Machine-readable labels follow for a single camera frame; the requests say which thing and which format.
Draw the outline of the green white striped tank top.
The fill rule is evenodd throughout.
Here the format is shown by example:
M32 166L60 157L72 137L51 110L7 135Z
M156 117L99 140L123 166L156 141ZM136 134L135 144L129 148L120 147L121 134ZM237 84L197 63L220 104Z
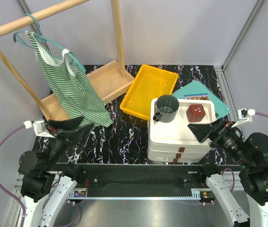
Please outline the green white striped tank top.
M58 58L37 40L36 33L26 31L25 34L34 48L47 83L67 116L70 119L83 117L80 126L93 123L95 126L109 127L113 124L104 100L93 88L85 68L73 52L64 48Z

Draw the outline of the teal plastic hanger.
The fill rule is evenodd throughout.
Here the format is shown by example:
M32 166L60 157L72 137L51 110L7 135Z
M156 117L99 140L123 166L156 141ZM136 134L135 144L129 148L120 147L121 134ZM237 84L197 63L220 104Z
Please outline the teal plastic hanger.
M39 29L40 29L40 24L39 24L38 20L37 20L33 15L26 13L25 16L30 17L30 18L34 21L34 23L35 23L35 25L36 25L36 32L34 33L34 36L36 37L37 41L41 42L41 43L42 43L44 46L46 46L47 48L48 48L48 46L47 46L47 43L46 43L46 42L48 41L48 42L52 43L53 45L57 46L58 48L60 48L61 50L64 50L64 48L63 48L62 46L60 46L58 43L56 43L55 41L53 41L53 40L51 40L51 39L49 39L49 38L47 38L47 37L41 35L40 30L39 30ZM33 46L28 45L28 44L27 44L26 42L24 42L24 41L22 40L22 38L18 35L19 33L25 33L25 32L26 32L26 31L17 31L17 32L15 32L15 33L13 34L13 41L14 41L14 43L19 42L20 44L22 44L22 45L24 45L24 46L26 46L26 47L28 47L28 48L34 49ZM74 54L72 54L71 52L69 52L69 53L67 53L67 55L69 55L69 56L71 57L71 59L72 59L71 62L69 63L70 65L72 65L72 66L77 65L78 67L81 68L81 70L82 70L84 73L86 73L86 69L85 69L84 66L80 63L80 61L75 57Z

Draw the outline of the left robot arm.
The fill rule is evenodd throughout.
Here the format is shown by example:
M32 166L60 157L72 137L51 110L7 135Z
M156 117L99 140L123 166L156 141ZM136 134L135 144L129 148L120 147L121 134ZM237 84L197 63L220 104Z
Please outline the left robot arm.
M52 227L69 193L84 183L84 168L68 163L62 169L55 191L51 192L55 174L50 170L67 148L85 146L94 127L93 123L82 126L83 119L24 122L25 127L33 128L37 136L48 137L49 143L45 151L29 150L19 158L18 172L23 175L21 201L26 210L20 226Z

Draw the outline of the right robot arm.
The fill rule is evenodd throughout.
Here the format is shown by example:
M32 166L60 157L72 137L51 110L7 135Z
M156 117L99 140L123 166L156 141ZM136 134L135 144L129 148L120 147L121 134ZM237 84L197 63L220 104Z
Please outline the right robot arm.
M202 165L197 175L201 187L215 195L231 227L268 227L268 135L255 132L246 140L235 122L218 119L209 124L188 124L197 141L210 140L210 147L221 147L242 168L239 178L247 194L250 213L242 211L226 188L215 164Z

